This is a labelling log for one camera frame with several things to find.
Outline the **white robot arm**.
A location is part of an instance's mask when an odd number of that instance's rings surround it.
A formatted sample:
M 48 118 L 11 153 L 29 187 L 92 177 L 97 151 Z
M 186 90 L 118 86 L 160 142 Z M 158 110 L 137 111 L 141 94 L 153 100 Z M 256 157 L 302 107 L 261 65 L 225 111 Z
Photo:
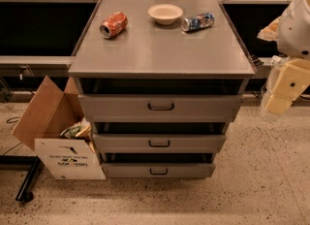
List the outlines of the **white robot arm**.
M 310 85 L 310 0 L 293 0 L 258 38 L 277 43 L 285 63 L 273 62 L 261 107 L 264 115 L 284 113 Z

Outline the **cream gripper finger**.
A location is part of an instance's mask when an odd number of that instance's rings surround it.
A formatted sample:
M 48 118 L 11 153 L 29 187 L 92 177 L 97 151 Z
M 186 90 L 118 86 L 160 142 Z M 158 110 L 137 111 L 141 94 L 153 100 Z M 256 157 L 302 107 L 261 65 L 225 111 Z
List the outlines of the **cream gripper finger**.
M 275 95 L 270 95 L 264 106 L 264 110 L 268 113 L 280 115 L 284 113 L 293 102 Z

